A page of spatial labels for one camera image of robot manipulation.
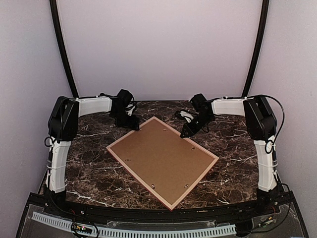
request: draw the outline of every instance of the dark brown marble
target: dark brown marble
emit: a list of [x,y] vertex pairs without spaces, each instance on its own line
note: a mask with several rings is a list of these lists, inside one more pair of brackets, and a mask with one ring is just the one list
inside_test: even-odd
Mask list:
[[[185,121],[174,117],[180,109],[193,111],[189,102],[139,102],[134,114],[141,123],[156,116],[181,131]],[[191,139],[219,156],[219,160],[176,209],[256,199],[257,157],[244,118],[216,116],[209,128],[209,133],[200,131]],[[115,127],[114,119],[106,113],[79,119],[78,134],[66,166],[67,200],[109,207],[164,209],[106,150],[129,131]]]

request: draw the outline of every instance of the wire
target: wire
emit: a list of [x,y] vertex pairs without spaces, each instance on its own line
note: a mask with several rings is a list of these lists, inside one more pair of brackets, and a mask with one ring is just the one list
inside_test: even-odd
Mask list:
[[286,218],[288,217],[288,214],[289,214],[289,212],[290,212],[290,210],[291,210],[291,203],[292,203],[292,197],[291,197],[291,193],[290,193],[291,190],[290,190],[289,186],[288,186],[286,183],[282,183],[282,182],[278,181],[275,175],[274,175],[274,179],[275,179],[275,181],[276,181],[278,184],[286,186],[286,187],[287,187],[287,190],[288,190],[288,192],[289,192],[289,203],[288,203],[288,209],[287,209],[287,212],[286,212],[285,217],[283,218],[283,220],[282,220],[279,224],[277,224],[275,227],[273,227],[273,228],[271,228],[271,229],[269,229],[269,230],[266,230],[266,231],[254,231],[254,230],[256,230],[256,229],[259,228],[259,227],[254,227],[254,228],[252,228],[251,230],[248,230],[248,231],[236,231],[238,234],[244,234],[244,233],[254,234],[254,233],[267,233],[267,232],[271,232],[271,231],[275,230],[277,227],[279,227],[280,225],[282,225],[282,223],[283,223],[283,222],[286,220]]
[[221,99],[221,98],[213,98],[213,99],[209,99],[207,100],[206,102],[208,103],[212,103],[214,100],[217,100],[217,99]]
[[[265,152],[266,152],[267,154],[270,154],[270,153],[273,151],[273,149],[274,149],[274,145],[275,145],[276,139],[277,139],[277,137],[278,137],[279,133],[281,132],[282,127],[283,127],[283,125],[284,125],[284,122],[285,122],[285,111],[284,111],[283,105],[282,105],[276,98],[274,98],[274,97],[272,97],[272,96],[269,96],[269,95],[263,95],[263,94],[260,94],[260,95],[257,95],[257,96],[260,96],[260,97],[262,96],[262,97],[266,97],[266,98],[271,98],[271,99],[273,99],[274,101],[276,101],[276,102],[279,104],[279,106],[281,107],[282,112],[283,112],[282,123],[281,123],[281,126],[279,127],[279,129],[278,129],[278,131],[277,131],[277,133],[276,133],[276,135],[275,135],[275,139],[274,139],[273,141],[272,141],[272,140],[268,140],[267,143],[265,144]],[[267,151],[266,148],[267,148],[267,145],[268,145],[270,142],[272,143],[271,150],[270,150],[270,151]]]
[[[51,140],[51,144],[47,144],[47,143],[46,143],[47,139],[50,139],[50,140]],[[45,145],[46,147],[51,147],[51,146],[54,145],[55,141],[57,141],[57,140],[56,140],[56,139],[53,140],[53,138],[52,138],[51,136],[48,136],[48,137],[46,137],[46,138],[44,139],[44,145]]]
[[59,135],[59,137],[60,137],[60,139],[62,139],[63,138],[63,111],[65,110],[65,107],[64,107],[64,105],[63,105],[63,103],[66,101],[66,100],[68,100],[68,98],[64,98],[61,102],[60,102],[60,110],[59,110],[59,115],[60,115],[60,135]]
[[[56,207],[59,211],[63,212],[63,213],[66,213],[68,215],[71,215],[71,216],[74,216],[74,217],[77,217],[77,218],[81,218],[81,219],[84,219],[84,221],[87,221],[87,218],[86,217],[83,217],[83,216],[79,216],[77,214],[74,214],[74,213],[71,213],[71,212],[67,212],[63,209],[61,209],[59,206],[57,206],[57,204],[54,202],[53,198],[52,198],[52,194],[50,193],[50,199],[51,199],[51,202],[52,204],[54,205],[54,207]],[[96,228],[96,232],[97,232],[97,236],[96,238],[99,237],[99,230],[98,230],[98,227],[96,226],[95,223],[93,223],[94,227]]]
[[275,215],[276,214],[276,209],[273,206],[271,206],[271,208],[274,211],[274,215]]
[[[98,237],[99,237],[99,230],[98,230],[96,224],[94,224],[94,227],[96,228],[96,231],[97,231],[97,236],[96,236],[96,238],[98,238]],[[74,231],[75,234],[76,234],[76,235],[73,234],[75,237],[78,237],[78,238],[87,238],[87,237],[89,237],[89,236],[85,236],[85,235],[79,234],[76,230],[73,230],[73,231]]]
[[283,223],[283,222],[286,220],[286,218],[288,217],[289,211],[291,210],[292,197],[291,197],[291,193],[290,193],[291,190],[289,189],[289,186],[288,186],[286,183],[282,183],[282,182],[277,181],[276,176],[274,176],[274,178],[275,178],[275,180],[276,180],[276,182],[277,182],[278,184],[286,186],[286,187],[287,187],[287,190],[288,190],[288,192],[289,192],[289,204],[288,204],[288,209],[287,209],[286,215],[285,215],[285,217],[283,218],[283,220],[282,220],[279,224],[277,224],[275,227],[273,227],[273,228],[271,228],[271,229],[269,229],[269,230],[267,230],[267,231],[257,231],[257,232],[251,232],[251,233],[266,233],[266,232],[270,232],[270,231],[275,230],[275,229],[278,228],[280,225],[282,225],[282,223]]
[[130,104],[131,104],[131,106],[125,108],[126,111],[129,111],[129,110],[131,110],[134,106],[137,106],[137,102],[134,100],[134,97],[133,97],[133,96],[132,96],[132,101],[131,101]]
[[[190,112],[190,111],[188,111],[188,110],[185,110],[185,109],[182,109],[182,110],[177,111],[177,112],[179,112],[179,115],[180,115],[181,112],[188,113],[188,114],[190,114],[191,116],[192,116],[192,115],[195,115],[195,116],[198,115],[198,113],[192,113],[192,112]],[[188,116],[183,115],[183,116],[181,116],[181,117],[189,119],[190,122],[192,121],[192,118],[190,118],[190,117],[188,117]],[[209,133],[209,132],[210,132],[209,127],[208,127],[209,123],[210,123],[210,121],[209,121],[205,126],[202,127],[202,131],[203,131],[204,133]]]

